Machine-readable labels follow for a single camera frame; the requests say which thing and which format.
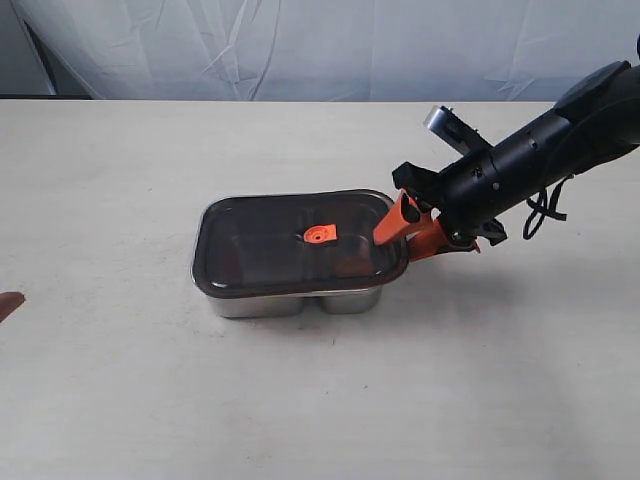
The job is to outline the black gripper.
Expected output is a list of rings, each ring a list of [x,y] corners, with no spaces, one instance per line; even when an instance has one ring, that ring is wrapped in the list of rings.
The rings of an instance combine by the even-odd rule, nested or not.
[[[445,253],[480,252],[481,237],[495,246],[507,239],[497,219],[496,170],[483,153],[471,153],[439,172],[405,162],[392,172],[401,191],[373,230],[378,246],[407,237],[410,262]],[[437,219],[431,211],[439,211]]]

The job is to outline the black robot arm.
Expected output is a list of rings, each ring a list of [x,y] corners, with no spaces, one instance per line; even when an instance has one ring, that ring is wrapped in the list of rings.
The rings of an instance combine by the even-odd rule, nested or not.
[[[460,158],[438,171],[399,165],[397,198],[351,189],[208,205],[193,249],[196,287],[226,318],[294,315],[308,300],[360,313],[412,261],[503,242],[499,216],[519,203],[530,208],[530,238],[545,219],[564,219],[566,181],[638,147],[639,71],[617,61],[593,72],[497,144],[446,107],[426,126]]]

